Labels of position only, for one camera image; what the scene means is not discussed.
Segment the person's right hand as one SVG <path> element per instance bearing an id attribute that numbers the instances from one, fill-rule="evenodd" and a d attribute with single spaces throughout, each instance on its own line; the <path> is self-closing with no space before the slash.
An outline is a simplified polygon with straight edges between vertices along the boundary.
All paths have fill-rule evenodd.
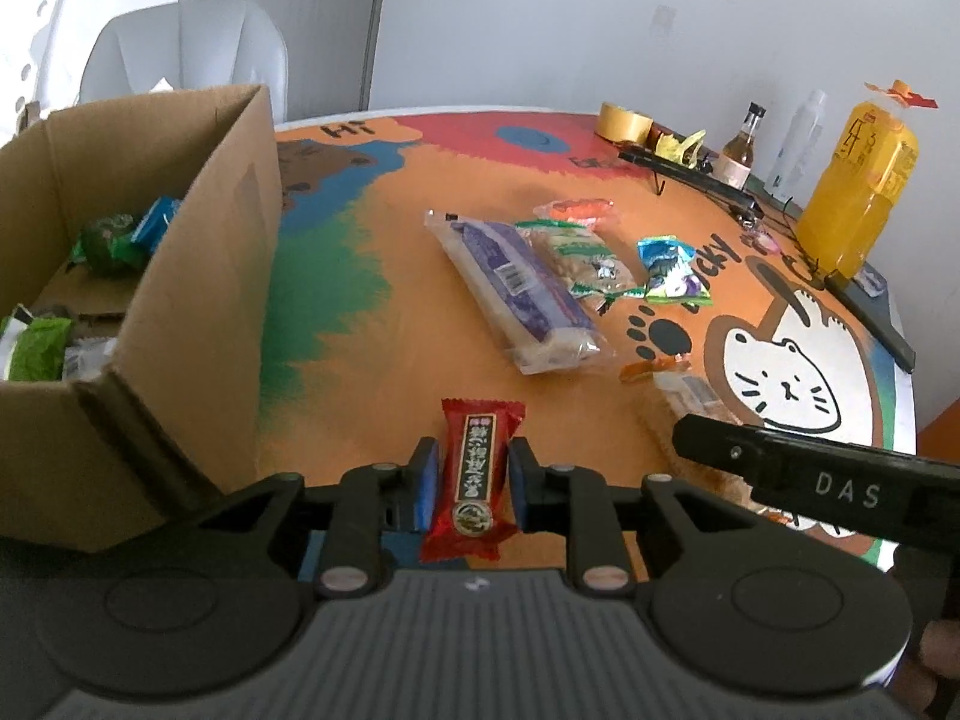
<path id="1" fill-rule="evenodd" d="M 942 683 L 957 683 L 960 674 L 960 628 L 957 621 L 931 621 L 919 639 L 918 652 L 901 661 L 892 681 L 892 692 L 918 712 L 931 717 Z"/>

